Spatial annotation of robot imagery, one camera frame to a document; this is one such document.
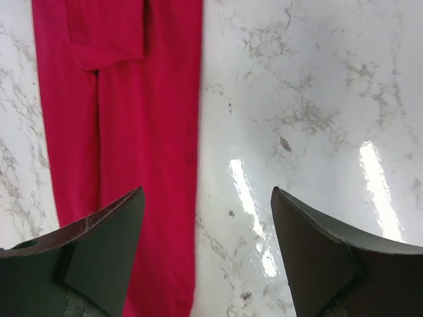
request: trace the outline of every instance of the folded cloth flap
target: folded cloth flap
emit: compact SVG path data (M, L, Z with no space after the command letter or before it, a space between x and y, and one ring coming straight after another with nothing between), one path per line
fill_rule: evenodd
M81 69L143 58L143 0L66 0L69 36Z

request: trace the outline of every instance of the marble table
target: marble table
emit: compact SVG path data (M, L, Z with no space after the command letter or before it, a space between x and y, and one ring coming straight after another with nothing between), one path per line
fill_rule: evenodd
M293 317L274 186L423 246L419 0L205 0L193 317ZM0 0L0 246L58 227L30 1Z

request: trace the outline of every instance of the folded red fabric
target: folded red fabric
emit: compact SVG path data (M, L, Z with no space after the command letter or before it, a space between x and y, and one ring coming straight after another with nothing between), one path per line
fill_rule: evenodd
M32 7L60 225L143 186L124 316L189 316L202 0L37 0Z

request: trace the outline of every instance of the black plastic part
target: black plastic part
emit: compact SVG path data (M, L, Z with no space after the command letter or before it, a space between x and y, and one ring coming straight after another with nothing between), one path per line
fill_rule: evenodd
M143 208L138 188L69 226L0 250L0 316L121 316Z
M423 248L354 228L274 188L297 317L423 316Z

